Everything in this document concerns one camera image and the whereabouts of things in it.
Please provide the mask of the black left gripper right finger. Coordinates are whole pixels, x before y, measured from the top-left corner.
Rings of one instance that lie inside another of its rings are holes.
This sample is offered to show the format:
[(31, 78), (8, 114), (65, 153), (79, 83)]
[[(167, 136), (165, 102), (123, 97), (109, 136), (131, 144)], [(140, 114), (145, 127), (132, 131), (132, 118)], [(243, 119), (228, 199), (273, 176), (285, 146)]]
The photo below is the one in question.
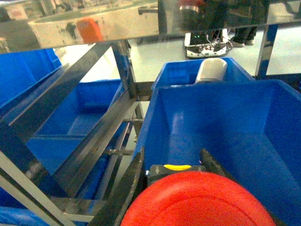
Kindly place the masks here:
[[(236, 184), (243, 187), (223, 166), (219, 163), (210, 152), (204, 148), (202, 148), (199, 152), (200, 162), (206, 168), (208, 172), (226, 177)], [(274, 215), (270, 210), (268, 210), (265, 206), (264, 209), (268, 212), (270, 217), (273, 219), (274, 223), (277, 226), (286, 226), (286, 223), (279, 219), (276, 215)]]

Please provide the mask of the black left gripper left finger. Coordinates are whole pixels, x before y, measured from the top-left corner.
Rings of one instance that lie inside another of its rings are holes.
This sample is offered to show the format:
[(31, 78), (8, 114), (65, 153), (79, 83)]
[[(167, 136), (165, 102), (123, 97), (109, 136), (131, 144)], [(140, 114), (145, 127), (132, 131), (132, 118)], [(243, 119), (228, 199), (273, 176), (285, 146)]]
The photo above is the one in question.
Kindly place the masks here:
[(90, 226), (119, 226), (137, 196), (145, 189), (144, 147), (135, 155), (105, 205), (89, 222)]

